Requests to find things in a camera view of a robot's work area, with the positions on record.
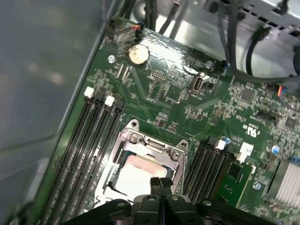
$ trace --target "heatsink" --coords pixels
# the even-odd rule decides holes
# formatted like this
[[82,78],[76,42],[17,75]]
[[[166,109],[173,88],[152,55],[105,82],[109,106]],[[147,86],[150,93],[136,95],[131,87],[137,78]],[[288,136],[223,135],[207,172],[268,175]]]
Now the heatsink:
[[269,196],[290,207],[300,208],[300,166],[281,161],[269,188]]

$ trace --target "black cable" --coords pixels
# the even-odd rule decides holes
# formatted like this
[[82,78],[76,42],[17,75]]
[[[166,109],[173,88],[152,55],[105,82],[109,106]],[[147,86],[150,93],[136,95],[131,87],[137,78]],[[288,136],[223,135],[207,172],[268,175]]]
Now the black cable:
[[125,18],[129,20],[132,9],[135,5],[135,0],[127,0],[127,1],[128,1],[128,4],[127,4],[126,13],[125,13]]
[[282,77],[282,78],[260,78],[250,76],[243,71],[239,71],[236,67],[236,35],[237,35],[237,15],[238,15],[238,0],[231,0],[229,5],[229,23],[228,23],[228,33],[227,42],[230,55],[230,66],[227,71],[229,74],[235,76],[237,79],[252,82],[252,83],[284,83],[284,82],[294,82],[300,81],[300,75],[292,77]]
[[294,65],[295,72],[300,74],[300,47],[295,47],[292,63]]
[[249,75],[253,75],[252,72],[252,55],[255,49],[255,46],[258,42],[262,41],[270,32],[271,27],[261,27],[251,36],[251,44],[249,46],[247,56],[246,56],[246,71]]
[[150,13],[151,13],[151,19],[150,19],[150,29],[155,31],[156,28],[156,17],[158,15],[158,6],[156,0],[151,0],[150,5]]
[[150,22],[151,22],[151,0],[146,0],[146,7],[145,7],[145,27],[150,29]]
[[168,27],[170,26],[170,23],[172,22],[172,20],[174,19],[177,11],[178,11],[178,8],[179,8],[179,3],[177,2],[174,2],[170,12],[169,12],[169,15],[167,16],[167,19],[165,21],[165,23],[162,25],[162,27],[160,28],[159,30],[159,34],[164,34],[165,31],[168,29]]
[[249,48],[248,48],[248,52],[247,52],[246,71],[247,71],[247,74],[249,74],[249,75],[253,75],[251,62],[252,62],[253,51],[254,51],[254,48],[255,48],[257,43],[258,43],[258,41],[252,41]]
[[123,4],[123,6],[122,6],[122,8],[121,8],[121,10],[120,10],[120,12],[119,12],[119,16],[121,16],[121,17],[124,16],[125,11],[126,11],[126,9],[127,9],[127,7],[128,7],[128,3],[129,3],[128,0],[125,0],[125,1],[124,1],[124,4]]
[[239,8],[239,0],[231,0],[229,4],[227,42],[228,42],[228,49],[229,49],[229,61],[232,70],[237,70],[235,48],[236,48],[236,36],[237,36],[237,25],[238,25],[238,8]]
[[229,61],[230,57],[229,57],[228,45],[226,42],[226,37],[225,37],[225,32],[224,32],[224,24],[223,24],[224,17],[225,17],[225,6],[224,6],[223,2],[220,1],[217,28],[218,28],[221,43],[222,43],[222,46],[223,46],[223,49],[225,52],[226,65],[228,66],[230,64],[230,61]]

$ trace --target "gray case wall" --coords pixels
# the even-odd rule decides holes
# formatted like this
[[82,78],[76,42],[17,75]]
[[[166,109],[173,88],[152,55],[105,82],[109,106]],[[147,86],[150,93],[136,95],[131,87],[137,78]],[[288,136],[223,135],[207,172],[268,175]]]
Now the gray case wall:
[[[118,0],[107,0],[115,10]],[[33,200],[103,34],[101,0],[0,7],[0,224]]]

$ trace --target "green circuit board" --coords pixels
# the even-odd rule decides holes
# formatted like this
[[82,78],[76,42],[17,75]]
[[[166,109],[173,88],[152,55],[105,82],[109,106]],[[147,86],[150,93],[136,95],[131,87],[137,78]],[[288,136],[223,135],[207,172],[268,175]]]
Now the green circuit board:
[[[131,26],[120,18],[115,24],[116,30]],[[132,66],[128,47],[134,41],[133,31],[114,39],[104,37],[36,197],[32,221],[46,224],[42,209],[48,209],[57,165],[80,117],[87,87],[109,90],[122,98],[124,108],[115,133],[137,119],[140,130],[157,139],[170,144],[188,140],[187,171],[201,140],[214,136],[230,142],[237,159],[247,157],[234,161],[238,169],[224,176],[217,196],[276,224],[300,221],[299,208],[268,194],[279,162],[300,155],[299,115],[284,108],[277,92],[266,84],[240,81],[222,70],[222,62],[151,30],[143,31],[140,42],[149,49],[147,63]],[[202,84],[194,88],[198,74]],[[294,96],[286,100],[299,106]],[[280,148],[279,153],[272,153],[273,146]]]

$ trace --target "motherboard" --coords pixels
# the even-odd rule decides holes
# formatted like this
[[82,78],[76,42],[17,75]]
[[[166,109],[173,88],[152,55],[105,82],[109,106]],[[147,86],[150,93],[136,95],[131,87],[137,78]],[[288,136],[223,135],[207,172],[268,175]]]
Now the motherboard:
[[133,202],[150,193],[151,177],[168,177],[192,203],[214,198],[298,224],[300,117],[276,86],[238,80],[223,61],[123,18],[109,26],[32,221],[57,225],[112,199]]

